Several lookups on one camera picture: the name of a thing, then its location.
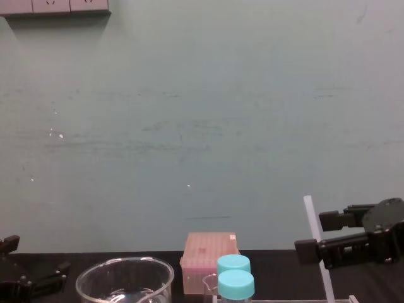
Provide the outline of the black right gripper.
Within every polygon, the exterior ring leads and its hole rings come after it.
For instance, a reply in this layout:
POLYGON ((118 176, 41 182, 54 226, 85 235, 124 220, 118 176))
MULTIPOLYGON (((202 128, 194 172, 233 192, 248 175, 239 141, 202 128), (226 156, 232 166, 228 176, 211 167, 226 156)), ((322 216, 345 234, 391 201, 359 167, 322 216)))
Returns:
POLYGON ((294 242, 301 264, 319 264, 327 270, 362 263, 394 263, 403 255, 403 200, 390 198, 378 204, 350 205, 342 213, 319 214, 324 232, 364 227, 365 233, 332 239, 294 242))

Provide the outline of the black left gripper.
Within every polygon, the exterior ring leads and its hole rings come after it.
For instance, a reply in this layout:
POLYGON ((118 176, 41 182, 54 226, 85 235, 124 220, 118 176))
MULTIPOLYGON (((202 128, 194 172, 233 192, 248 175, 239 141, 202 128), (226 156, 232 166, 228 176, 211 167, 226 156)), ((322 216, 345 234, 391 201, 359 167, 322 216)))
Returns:
POLYGON ((63 262, 48 273, 31 280, 21 279, 25 269, 11 257, 18 249, 20 236, 1 239, 1 302, 31 302, 32 297, 45 297, 64 290, 71 263, 63 262))

